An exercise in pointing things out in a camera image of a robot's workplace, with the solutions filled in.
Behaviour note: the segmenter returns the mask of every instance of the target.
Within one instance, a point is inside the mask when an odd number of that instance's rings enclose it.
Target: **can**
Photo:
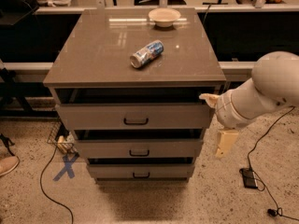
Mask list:
[[[134,68],[140,68],[157,58],[163,51],[163,43],[160,40],[155,40],[130,56],[131,65]]]

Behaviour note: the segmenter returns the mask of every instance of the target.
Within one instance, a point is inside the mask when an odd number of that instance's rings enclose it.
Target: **drawer handle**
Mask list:
[[[133,173],[133,178],[149,178],[150,177],[150,172],[148,172],[147,175],[135,175],[135,173]]]
[[[129,120],[127,118],[124,118],[123,122],[126,125],[146,125],[149,122],[149,118],[141,119],[141,120],[137,120],[137,119]]]
[[[131,157],[148,157],[148,155],[150,154],[150,151],[148,150],[147,153],[145,154],[134,154],[134,152],[132,150],[130,150],[130,156]]]

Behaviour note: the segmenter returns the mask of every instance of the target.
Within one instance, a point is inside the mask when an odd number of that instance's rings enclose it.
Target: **bowl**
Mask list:
[[[155,21],[157,26],[170,27],[180,18],[180,13],[172,8],[156,8],[149,13],[149,18]]]

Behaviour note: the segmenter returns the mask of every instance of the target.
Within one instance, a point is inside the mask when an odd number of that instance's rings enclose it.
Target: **floor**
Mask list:
[[[46,169],[42,185],[55,201],[66,205],[74,223],[294,223],[270,217],[276,209],[269,193],[245,189],[239,169],[248,167],[247,154],[284,109],[259,117],[241,131],[230,153],[215,158],[216,134],[221,128],[214,118],[206,131],[203,150],[189,182],[103,181],[90,178],[85,162],[74,155],[56,152]],[[282,118],[251,154],[254,170],[283,208],[283,214],[299,218],[299,109]],[[15,146],[19,166],[0,177],[0,223],[71,223],[70,212],[46,198],[40,177],[55,146],[48,138],[53,119],[1,119],[0,131]],[[0,146],[0,158],[8,156]]]

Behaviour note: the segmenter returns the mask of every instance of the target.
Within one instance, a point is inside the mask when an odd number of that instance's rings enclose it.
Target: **shoe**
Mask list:
[[[19,158],[16,156],[3,158],[0,160],[0,176],[6,175],[14,170],[19,164]]]

